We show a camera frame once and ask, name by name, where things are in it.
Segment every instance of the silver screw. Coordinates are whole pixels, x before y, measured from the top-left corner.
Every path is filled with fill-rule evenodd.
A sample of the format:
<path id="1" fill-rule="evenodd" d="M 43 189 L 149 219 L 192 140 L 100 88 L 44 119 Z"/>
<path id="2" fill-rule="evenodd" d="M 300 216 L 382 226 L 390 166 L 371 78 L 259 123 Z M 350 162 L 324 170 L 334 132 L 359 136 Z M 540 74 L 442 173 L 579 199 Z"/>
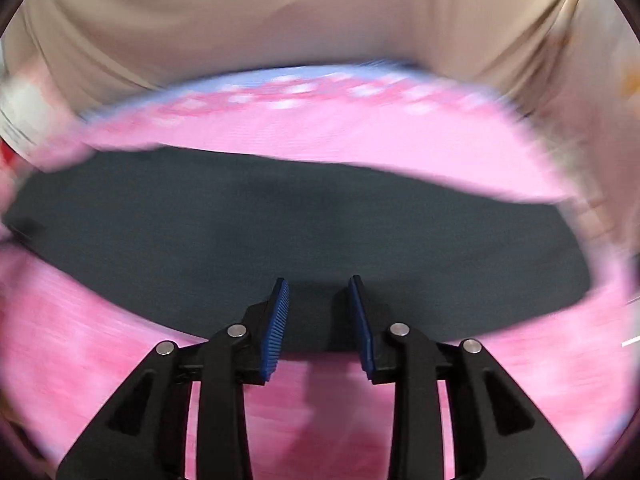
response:
<path id="1" fill-rule="evenodd" d="M 393 335 L 405 336 L 409 333 L 409 327 L 404 323 L 393 323 L 393 325 L 389 327 L 389 331 Z"/>
<path id="2" fill-rule="evenodd" d="M 246 327 L 244 325 L 231 325 L 226 329 L 226 333 L 231 337 L 242 337 L 246 334 Z"/>
<path id="3" fill-rule="evenodd" d="M 479 354 L 482 350 L 482 345 L 475 339 L 467 339 L 464 343 L 462 343 L 462 348 L 464 348 L 470 354 Z"/>
<path id="4" fill-rule="evenodd" d="M 171 341 L 162 341 L 156 345 L 156 352 L 160 355 L 169 355 L 175 349 L 175 345 Z"/>

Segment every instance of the patterned pink cloth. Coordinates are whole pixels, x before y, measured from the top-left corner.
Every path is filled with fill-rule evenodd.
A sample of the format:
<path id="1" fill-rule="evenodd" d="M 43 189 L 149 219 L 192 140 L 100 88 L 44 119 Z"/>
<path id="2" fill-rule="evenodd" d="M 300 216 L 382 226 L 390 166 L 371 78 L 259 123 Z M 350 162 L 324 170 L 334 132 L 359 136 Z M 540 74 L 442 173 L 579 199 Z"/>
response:
<path id="1" fill-rule="evenodd" d="M 511 201 L 559 202 L 573 195 L 523 123 L 482 96 L 448 85 L 334 75 L 227 90 L 124 112 L 57 140 L 38 163 L 56 168 L 92 148 L 170 144 L 369 166 Z M 590 248 L 589 258 L 595 286 L 579 304 L 480 337 L 586 470 L 624 424 L 635 384 L 631 348 L 621 346 L 632 335 L 624 263 L 608 246 Z M 56 462 L 156 343 L 198 341 L 108 303 L 17 248 L 0 254 L 0 283 L 6 298 L 2 387 Z M 367 383 L 351 355 L 297 359 L 281 361 L 267 387 L 246 391 L 255 478 L 386 478 L 392 388 Z M 196 397 L 188 478 L 194 478 Z M 446 455 L 451 478 L 448 441 Z"/>

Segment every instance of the ribbed blue pad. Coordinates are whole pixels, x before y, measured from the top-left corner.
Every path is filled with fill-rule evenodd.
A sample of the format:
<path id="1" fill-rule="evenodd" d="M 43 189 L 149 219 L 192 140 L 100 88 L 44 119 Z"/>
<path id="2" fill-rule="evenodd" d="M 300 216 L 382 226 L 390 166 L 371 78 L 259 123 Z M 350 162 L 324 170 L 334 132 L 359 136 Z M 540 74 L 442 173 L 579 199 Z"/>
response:
<path id="1" fill-rule="evenodd" d="M 358 343 L 358 353 L 360 354 L 360 363 L 362 369 L 367 373 L 369 380 L 375 370 L 373 363 L 373 338 L 367 318 L 364 315 L 358 287 L 353 278 L 349 280 L 349 294 L 351 295 L 351 319 L 356 329 L 356 339 Z"/>
<path id="2" fill-rule="evenodd" d="M 262 365 L 260 367 L 260 375 L 264 381 L 271 378 L 278 359 L 280 358 L 280 349 L 282 348 L 282 338 L 284 337 L 284 327 L 287 322 L 287 314 L 289 313 L 289 283 L 282 281 L 280 291 L 276 298 L 273 308 L 273 315 L 269 322 L 269 327 L 262 342 Z"/>

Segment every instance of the pink fabric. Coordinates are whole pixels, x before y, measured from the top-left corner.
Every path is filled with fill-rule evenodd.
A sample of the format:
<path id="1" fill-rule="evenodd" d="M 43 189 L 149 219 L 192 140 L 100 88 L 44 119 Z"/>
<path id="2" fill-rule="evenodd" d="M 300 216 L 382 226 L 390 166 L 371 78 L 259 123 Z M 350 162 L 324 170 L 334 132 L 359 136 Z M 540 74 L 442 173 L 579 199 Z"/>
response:
<path id="1" fill-rule="evenodd" d="M 363 84 L 344 81 L 319 82 L 324 90 L 315 96 L 302 91 L 309 87 L 298 88 L 301 101 L 293 105 L 281 98 L 291 92 L 290 82 L 282 81 L 257 92 L 231 89 L 150 105 L 56 142 L 39 163 L 59 167 L 88 156 L 93 147 L 137 150 L 171 144 L 361 164 L 505 200 L 556 202 L 572 195 L 533 145 L 526 126 L 514 124 L 496 105 L 480 101 L 465 110 L 451 104 L 464 96 L 433 103 L 414 99 L 418 90 L 406 81 L 396 83 L 393 94 L 355 99 L 353 89 Z M 237 97 L 245 94 L 258 96 L 258 102 L 228 104 L 233 96 L 232 103 L 252 99 Z M 416 103 L 424 106 L 412 108 Z M 578 305 L 480 337 L 586 470 L 616 437 L 616 424 L 633 405 L 635 384 L 632 349 L 621 346 L 632 335 L 623 261 L 607 246 L 590 251 L 590 260 L 595 286 Z M 156 343 L 198 341 L 108 303 L 17 248 L 0 254 L 0 282 L 5 294 L 2 387 L 56 462 Z M 267 387 L 246 391 L 256 480 L 386 478 L 392 388 L 370 386 L 351 355 L 298 358 L 281 361 Z M 194 410 L 196 402 L 188 478 L 194 478 Z M 446 453 L 451 478 L 448 445 Z"/>

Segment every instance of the beige pants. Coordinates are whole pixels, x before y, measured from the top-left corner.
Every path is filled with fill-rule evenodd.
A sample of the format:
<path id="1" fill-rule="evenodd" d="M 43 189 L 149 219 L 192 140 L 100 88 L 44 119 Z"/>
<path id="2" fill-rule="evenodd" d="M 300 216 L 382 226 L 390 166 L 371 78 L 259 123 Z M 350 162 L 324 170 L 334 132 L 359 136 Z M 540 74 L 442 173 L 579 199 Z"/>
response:
<path id="1" fill-rule="evenodd" d="M 76 111 L 204 75 L 373 58 L 487 84 L 527 108 L 564 1 L 26 0 L 4 41 L 10 73 L 40 54 Z"/>

